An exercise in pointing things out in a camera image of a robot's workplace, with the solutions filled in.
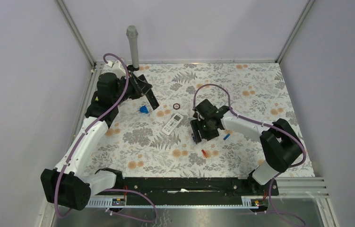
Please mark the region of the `black remote control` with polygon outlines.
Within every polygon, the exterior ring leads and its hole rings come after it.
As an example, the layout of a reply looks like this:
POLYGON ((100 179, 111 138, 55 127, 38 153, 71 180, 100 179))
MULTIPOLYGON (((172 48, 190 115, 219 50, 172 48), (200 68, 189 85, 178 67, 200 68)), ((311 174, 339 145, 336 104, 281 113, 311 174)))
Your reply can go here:
POLYGON ((146 93, 146 97, 147 97, 152 109, 156 110, 159 107, 159 103, 158 103, 158 101, 151 89, 148 90, 148 92, 146 93))

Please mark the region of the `orange red battery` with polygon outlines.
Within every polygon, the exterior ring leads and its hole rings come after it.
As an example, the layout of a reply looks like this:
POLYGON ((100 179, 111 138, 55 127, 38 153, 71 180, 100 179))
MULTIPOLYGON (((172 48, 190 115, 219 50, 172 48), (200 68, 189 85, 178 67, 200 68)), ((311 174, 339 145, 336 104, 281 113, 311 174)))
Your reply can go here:
POLYGON ((208 153, 205 150, 202 149, 201 152, 205 158, 208 158, 208 153))

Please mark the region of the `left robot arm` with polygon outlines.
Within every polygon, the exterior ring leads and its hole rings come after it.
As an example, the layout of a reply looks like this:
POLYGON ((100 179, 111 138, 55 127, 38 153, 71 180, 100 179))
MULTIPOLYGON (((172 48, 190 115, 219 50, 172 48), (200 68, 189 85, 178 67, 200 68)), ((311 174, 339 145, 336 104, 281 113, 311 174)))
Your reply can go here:
POLYGON ((43 170, 40 179, 46 200, 74 210, 82 210, 89 199, 104 190, 119 194, 124 187, 122 172, 111 168, 98 169, 85 177, 84 170, 99 140, 109 130, 119 113, 118 105, 127 99, 146 96, 156 100, 152 85, 144 75, 117 77, 107 72, 99 76, 76 139, 54 169, 43 170))

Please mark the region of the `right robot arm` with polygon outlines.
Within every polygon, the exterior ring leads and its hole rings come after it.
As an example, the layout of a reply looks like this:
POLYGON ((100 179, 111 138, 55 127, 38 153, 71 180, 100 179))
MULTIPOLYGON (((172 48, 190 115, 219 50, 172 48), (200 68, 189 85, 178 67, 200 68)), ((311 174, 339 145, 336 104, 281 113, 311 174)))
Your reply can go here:
POLYGON ((231 130, 260 142, 265 160, 249 174, 248 189, 259 195, 276 175, 285 172, 303 153, 296 133, 284 119, 272 124, 256 123, 234 114, 228 106, 217 108, 205 99, 194 107, 190 125, 196 144, 219 136, 220 130, 231 130))

